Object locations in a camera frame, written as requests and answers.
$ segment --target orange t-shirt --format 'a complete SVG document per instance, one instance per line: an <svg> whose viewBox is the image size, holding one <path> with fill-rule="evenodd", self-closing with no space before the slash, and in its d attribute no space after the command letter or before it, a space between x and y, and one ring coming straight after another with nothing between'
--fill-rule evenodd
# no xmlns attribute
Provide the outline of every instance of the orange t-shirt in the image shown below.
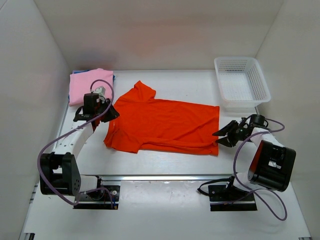
<svg viewBox="0 0 320 240"><path fill-rule="evenodd" d="M156 91L138 81L114 108L120 116L109 123L107 147L137 153L139 149L218 155L219 107L155 99Z"/></svg>

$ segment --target white plastic basket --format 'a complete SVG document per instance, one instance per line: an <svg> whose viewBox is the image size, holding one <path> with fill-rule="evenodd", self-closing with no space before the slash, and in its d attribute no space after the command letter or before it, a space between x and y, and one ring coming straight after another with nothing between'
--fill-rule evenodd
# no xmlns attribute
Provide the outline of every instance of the white plastic basket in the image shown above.
<svg viewBox="0 0 320 240"><path fill-rule="evenodd" d="M217 57L214 66L225 108L254 108L270 101L268 86L255 58Z"/></svg>

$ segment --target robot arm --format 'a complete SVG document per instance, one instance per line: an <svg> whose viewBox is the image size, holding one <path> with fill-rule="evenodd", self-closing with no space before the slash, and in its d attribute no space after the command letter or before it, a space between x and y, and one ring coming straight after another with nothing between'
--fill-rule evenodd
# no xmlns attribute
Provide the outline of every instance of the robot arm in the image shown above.
<svg viewBox="0 0 320 240"><path fill-rule="evenodd" d="M103 87L98 87L94 92L84 95L83 106L76 111L71 129L78 128L106 110L111 102L105 99L104 92ZM107 113L97 120L66 136L51 153L41 155L41 170L52 186L62 195L77 196L79 192L99 187L97 177L80 175L76 159L99 123L106 123L117 117L119 113L111 105ZM61 173L54 172L58 168L61 168ZM54 194L42 178L40 178L40 189L44 195Z"/></svg>
<svg viewBox="0 0 320 240"><path fill-rule="evenodd" d="M226 135L216 141L226 147L234 147L238 141L243 141L254 135L250 140L257 147L257 151L249 170L244 173L237 173L238 178L251 189L264 187L283 192L290 182L296 152L279 143L270 132L257 134L269 131L265 122L264 116L253 114L250 117L242 118L240 123L231 121L213 135ZM248 190L241 186L236 179L233 186L244 191Z"/></svg>

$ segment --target black clamp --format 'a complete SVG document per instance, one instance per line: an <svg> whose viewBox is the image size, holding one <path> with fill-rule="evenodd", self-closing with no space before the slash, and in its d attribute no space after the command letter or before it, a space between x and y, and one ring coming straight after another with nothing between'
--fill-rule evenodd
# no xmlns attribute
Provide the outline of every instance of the black clamp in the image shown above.
<svg viewBox="0 0 320 240"><path fill-rule="evenodd" d="M109 98L102 101L98 93L87 93L83 97L83 106L79 107L76 112L73 121L90 121L94 117L102 114L106 108L111 104ZM114 106L111 104L108 111L99 118L98 121L92 122L92 127L95 130L100 122L107 123L111 120L119 117L120 114L116 111Z"/></svg>
<svg viewBox="0 0 320 240"><path fill-rule="evenodd" d="M228 125L219 131L216 131L212 135L222 137L215 141L217 144L222 144L226 147L232 148L237 144L238 141L243 141L249 137L254 128L269 130L267 127L268 122L264 116L252 114L248 117L242 117L240 123L232 120Z"/></svg>

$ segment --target black mounting bracket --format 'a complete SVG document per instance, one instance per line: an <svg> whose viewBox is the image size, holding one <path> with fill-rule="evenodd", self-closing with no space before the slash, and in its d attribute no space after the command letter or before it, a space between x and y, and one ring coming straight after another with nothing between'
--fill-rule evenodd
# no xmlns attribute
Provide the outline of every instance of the black mounting bracket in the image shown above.
<svg viewBox="0 0 320 240"><path fill-rule="evenodd" d="M41 169L48 181L63 195L77 196L80 190L81 177L75 156L66 154L43 153L40 159ZM62 173L53 170L61 167ZM53 195L54 192L40 177L40 190L43 195Z"/></svg>
<svg viewBox="0 0 320 240"><path fill-rule="evenodd" d="M256 211L257 205L255 196L248 195L242 200L230 204L217 204L220 202L230 202L238 200L248 194L246 191L236 189L235 187L226 188L226 185L209 185L209 200L211 212L224 211Z"/></svg>
<svg viewBox="0 0 320 240"><path fill-rule="evenodd" d="M73 209L96 209L96 210L117 210L119 208L120 185L103 185L107 188L113 199L113 209L111 209L110 198L107 193L97 194L97 192L81 194L79 203Z"/></svg>

